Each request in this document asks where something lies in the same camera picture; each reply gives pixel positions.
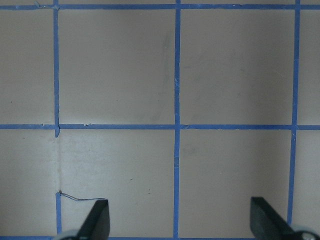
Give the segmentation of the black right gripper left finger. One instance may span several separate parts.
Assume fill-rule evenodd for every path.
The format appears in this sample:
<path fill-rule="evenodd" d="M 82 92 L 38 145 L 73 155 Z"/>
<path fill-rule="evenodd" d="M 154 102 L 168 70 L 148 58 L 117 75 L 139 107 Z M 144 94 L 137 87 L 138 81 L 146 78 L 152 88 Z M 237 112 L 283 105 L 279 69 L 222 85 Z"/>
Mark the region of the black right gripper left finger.
<path fill-rule="evenodd" d="M 76 240 L 107 240 L 110 235 L 110 212 L 107 199 L 97 200 L 77 232 Z"/>

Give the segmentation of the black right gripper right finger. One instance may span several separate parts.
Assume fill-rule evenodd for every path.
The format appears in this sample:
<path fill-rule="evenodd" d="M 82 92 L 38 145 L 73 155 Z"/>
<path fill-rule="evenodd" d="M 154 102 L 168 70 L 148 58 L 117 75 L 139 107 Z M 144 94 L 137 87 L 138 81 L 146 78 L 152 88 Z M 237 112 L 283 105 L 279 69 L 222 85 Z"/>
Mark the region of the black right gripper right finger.
<path fill-rule="evenodd" d="M 263 197 L 250 199 L 250 230 L 256 240 L 299 240 L 294 231 Z"/>

